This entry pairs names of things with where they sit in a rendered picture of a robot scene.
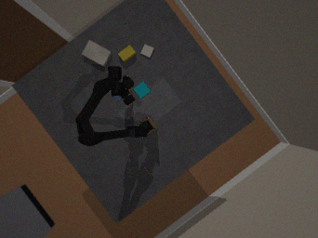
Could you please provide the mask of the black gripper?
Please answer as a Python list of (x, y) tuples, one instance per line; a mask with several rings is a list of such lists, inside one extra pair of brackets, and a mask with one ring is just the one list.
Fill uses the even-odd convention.
[[(121, 84), (121, 82), (120, 82), (120, 84)], [(132, 95), (129, 95), (129, 94), (130, 94), (130, 92), (129, 91), (126, 92), (126, 89), (123, 86), (123, 91), (121, 93), (119, 93), (119, 96), (121, 96), (121, 98), (124, 99), (123, 102), (126, 105), (129, 105), (130, 103), (132, 103), (135, 100), (135, 98)], [(127, 96), (127, 95), (129, 95), (129, 96)]]

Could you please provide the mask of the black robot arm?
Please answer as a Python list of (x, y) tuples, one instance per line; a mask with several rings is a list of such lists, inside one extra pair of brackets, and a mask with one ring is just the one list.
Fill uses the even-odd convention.
[(122, 79), (122, 68), (119, 66), (109, 66), (108, 75), (108, 78), (96, 82), (91, 97), (75, 119), (79, 134), (78, 140), (86, 146), (93, 146), (108, 139), (119, 139), (125, 137), (146, 138), (148, 135), (147, 133), (153, 129), (149, 121), (144, 121), (139, 126), (127, 126), (127, 129), (125, 130), (94, 132), (91, 124), (89, 123), (89, 118), (97, 108), (100, 100), (110, 90), (112, 91), (112, 96), (119, 96), (119, 93), (123, 91), (123, 86), (127, 92), (128, 89), (134, 85), (132, 79), (126, 75), (123, 77), (123, 82), (121, 82), (123, 86), (118, 82)]

